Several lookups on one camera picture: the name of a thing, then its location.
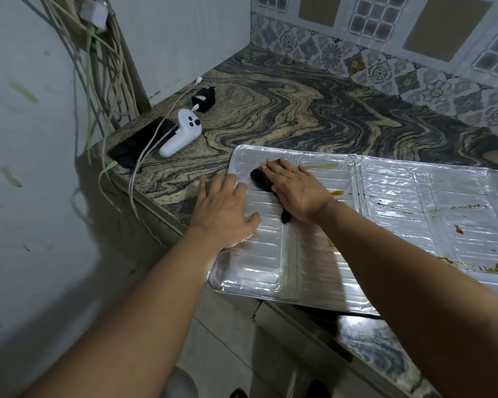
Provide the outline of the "person's left hand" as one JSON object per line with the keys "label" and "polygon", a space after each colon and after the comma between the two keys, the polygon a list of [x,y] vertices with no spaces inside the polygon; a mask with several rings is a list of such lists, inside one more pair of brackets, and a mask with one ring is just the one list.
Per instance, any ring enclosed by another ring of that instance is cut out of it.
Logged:
{"label": "person's left hand", "polygon": [[221,186],[226,175],[207,180],[208,205],[194,207],[188,234],[204,241],[215,251],[231,248],[244,241],[244,225],[251,216],[244,212],[247,186],[238,181],[236,197],[221,199]]}

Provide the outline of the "person's right hand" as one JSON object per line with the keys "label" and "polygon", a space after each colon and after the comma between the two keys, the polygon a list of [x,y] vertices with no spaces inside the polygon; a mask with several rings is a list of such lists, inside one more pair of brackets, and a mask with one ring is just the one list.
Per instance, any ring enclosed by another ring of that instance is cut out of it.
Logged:
{"label": "person's right hand", "polygon": [[[262,166],[266,173],[266,164]],[[313,182],[300,182],[293,179],[284,183],[273,183],[272,189],[278,194],[281,204],[296,219],[316,223],[321,213],[334,202],[334,196],[313,176]]]}

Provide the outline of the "black cleaning cloth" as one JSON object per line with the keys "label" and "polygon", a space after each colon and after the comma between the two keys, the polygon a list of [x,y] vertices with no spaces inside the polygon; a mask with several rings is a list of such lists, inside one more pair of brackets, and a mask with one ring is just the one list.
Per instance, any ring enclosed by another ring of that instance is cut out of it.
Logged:
{"label": "black cleaning cloth", "polygon": [[[263,192],[272,193],[279,200],[278,194],[272,189],[273,182],[264,173],[262,167],[253,169],[250,172],[250,177],[257,188]],[[280,219],[282,224],[287,224],[292,220],[292,214],[283,205]]]}

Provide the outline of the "embossed aluminium foil splash guard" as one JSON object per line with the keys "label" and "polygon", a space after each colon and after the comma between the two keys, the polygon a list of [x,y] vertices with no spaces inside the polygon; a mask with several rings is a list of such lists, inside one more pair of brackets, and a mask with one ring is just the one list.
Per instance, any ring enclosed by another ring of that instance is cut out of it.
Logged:
{"label": "embossed aluminium foil splash guard", "polygon": [[228,173],[247,185],[246,216],[261,223],[219,254],[207,276],[216,292],[380,315],[342,254],[317,226],[281,221],[278,198],[250,172],[267,159],[301,164],[337,200],[498,294],[498,170],[240,145]]}

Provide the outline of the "person's left forearm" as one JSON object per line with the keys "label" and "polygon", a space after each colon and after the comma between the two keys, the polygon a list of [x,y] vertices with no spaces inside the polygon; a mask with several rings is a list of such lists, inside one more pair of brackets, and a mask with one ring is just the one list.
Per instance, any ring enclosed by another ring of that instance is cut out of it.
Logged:
{"label": "person's left forearm", "polygon": [[191,227],[153,270],[22,398],[159,398],[208,271],[254,228]]}

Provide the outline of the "person's right forearm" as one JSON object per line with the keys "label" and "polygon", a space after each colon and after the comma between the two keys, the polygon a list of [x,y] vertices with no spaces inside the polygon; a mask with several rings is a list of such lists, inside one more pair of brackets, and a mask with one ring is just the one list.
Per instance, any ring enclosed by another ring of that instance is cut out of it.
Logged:
{"label": "person's right forearm", "polygon": [[330,197],[313,217],[442,398],[498,398],[498,294]]}

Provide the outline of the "white handheld controller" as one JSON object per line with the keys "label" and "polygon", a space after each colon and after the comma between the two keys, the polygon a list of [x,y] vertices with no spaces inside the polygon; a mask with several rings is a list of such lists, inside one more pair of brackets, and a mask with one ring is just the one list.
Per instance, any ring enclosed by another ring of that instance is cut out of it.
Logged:
{"label": "white handheld controller", "polygon": [[160,148],[159,155],[162,158],[170,158],[195,141],[203,132],[201,120],[195,112],[199,105],[194,105],[191,109],[180,109],[177,115],[178,129],[174,135],[167,140]]}

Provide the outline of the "black smartphone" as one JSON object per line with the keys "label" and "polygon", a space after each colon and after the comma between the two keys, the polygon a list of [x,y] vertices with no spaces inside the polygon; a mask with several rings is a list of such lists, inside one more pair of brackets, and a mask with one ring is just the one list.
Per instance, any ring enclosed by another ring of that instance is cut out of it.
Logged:
{"label": "black smartphone", "polygon": [[153,120],[125,140],[116,144],[116,146],[109,149],[108,157],[116,161],[125,169],[134,169],[140,154],[151,139],[153,139],[153,141],[149,148],[152,148],[157,142],[160,142],[156,147],[158,149],[169,140],[178,129],[178,124],[170,119],[166,119],[157,130],[157,127],[163,119],[164,117],[159,117]]}

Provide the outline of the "black charger adapter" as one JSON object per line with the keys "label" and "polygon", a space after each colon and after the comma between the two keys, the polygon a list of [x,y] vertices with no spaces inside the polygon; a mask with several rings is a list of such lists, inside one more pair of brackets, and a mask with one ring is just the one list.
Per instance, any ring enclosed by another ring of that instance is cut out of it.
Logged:
{"label": "black charger adapter", "polygon": [[201,88],[192,98],[192,112],[207,113],[216,102],[215,87]]}

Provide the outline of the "grey cabinet door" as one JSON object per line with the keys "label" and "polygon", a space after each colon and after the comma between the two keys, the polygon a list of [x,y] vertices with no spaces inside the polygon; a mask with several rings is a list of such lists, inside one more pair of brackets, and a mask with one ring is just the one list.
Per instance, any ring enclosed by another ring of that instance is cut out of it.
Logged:
{"label": "grey cabinet door", "polygon": [[305,398],[313,382],[327,398],[407,398],[369,366],[335,352],[271,304],[260,301],[252,320],[254,370],[284,398]]}

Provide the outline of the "white wall plug adapter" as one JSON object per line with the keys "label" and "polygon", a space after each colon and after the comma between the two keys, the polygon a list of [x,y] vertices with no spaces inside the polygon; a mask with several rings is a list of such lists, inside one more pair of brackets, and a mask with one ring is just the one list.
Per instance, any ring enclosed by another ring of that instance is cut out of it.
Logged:
{"label": "white wall plug adapter", "polygon": [[108,4],[104,0],[74,0],[75,8],[79,17],[92,24],[101,32],[107,30],[107,22],[110,16]]}

